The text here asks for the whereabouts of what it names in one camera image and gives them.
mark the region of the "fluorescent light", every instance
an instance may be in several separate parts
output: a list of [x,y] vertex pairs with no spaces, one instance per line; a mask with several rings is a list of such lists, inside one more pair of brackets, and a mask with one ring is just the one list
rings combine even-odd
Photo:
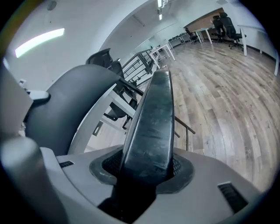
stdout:
[[160,8],[162,6],[162,0],[157,0],[157,5]]
[[58,29],[58,30],[53,30],[44,34],[41,34],[37,37],[32,38],[31,40],[28,40],[24,44],[20,45],[18,48],[16,48],[15,53],[17,58],[22,56],[24,53],[29,51],[30,49],[36,47],[37,45],[48,41],[50,39],[53,39],[55,37],[62,36],[64,33],[64,28]]

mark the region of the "hardwood floor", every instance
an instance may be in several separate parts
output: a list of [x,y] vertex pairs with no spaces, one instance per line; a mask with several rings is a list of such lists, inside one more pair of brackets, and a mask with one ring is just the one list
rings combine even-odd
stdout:
[[[171,71],[175,115],[196,131],[189,133],[189,151],[217,158],[258,189],[267,189],[280,149],[280,78],[273,74],[275,62],[252,49],[245,57],[240,49],[206,41],[186,43],[173,52],[176,61],[162,60],[161,66]],[[185,129],[175,122],[175,130],[181,136],[175,136],[175,147],[186,149]],[[98,149],[124,139],[104,124],[88,145]]]

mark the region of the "black mesh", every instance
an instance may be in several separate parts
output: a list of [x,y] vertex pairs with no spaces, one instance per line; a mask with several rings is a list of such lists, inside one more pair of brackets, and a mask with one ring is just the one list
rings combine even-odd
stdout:
[[[121,163],[123,151],[120,150],[114,155],[110,156],[109,158],[105,159],[102,162],[102,167],[108,173],[112,174],[113,176],[117,177],[119,173],[119,166]],[[179,161],[173,158],[173,175],[177,175],[180,172],[181,164]]]

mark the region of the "metal railing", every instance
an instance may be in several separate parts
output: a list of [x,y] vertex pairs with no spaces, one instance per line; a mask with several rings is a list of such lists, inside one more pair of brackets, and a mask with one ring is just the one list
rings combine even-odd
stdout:
[[122,67],[124,78],[128,82],[135,82],[140,80],[147,74],[152,75],[152,67],[154,61],[152,60],[152,49],[140,51],[136,53],[128,62]]

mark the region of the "wooden floor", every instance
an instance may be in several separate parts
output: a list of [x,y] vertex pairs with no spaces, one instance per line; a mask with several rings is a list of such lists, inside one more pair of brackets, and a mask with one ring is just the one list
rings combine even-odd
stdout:
[[[245,57],[240,49],[220,43],[187,43],[173,52],[176,61],[162,60],[161,65],[171,71],[175,115],[196,131],[189,133],[189,151],[217,158],[265,190],[279,162],[280,74],[273,74],[275,62],[252,49]],[[175,146],[186,149],[185,129],[175,123],[175,130],[181,136],[175,137]],[[110,145],[122,144],[123,134],[113,132]]]

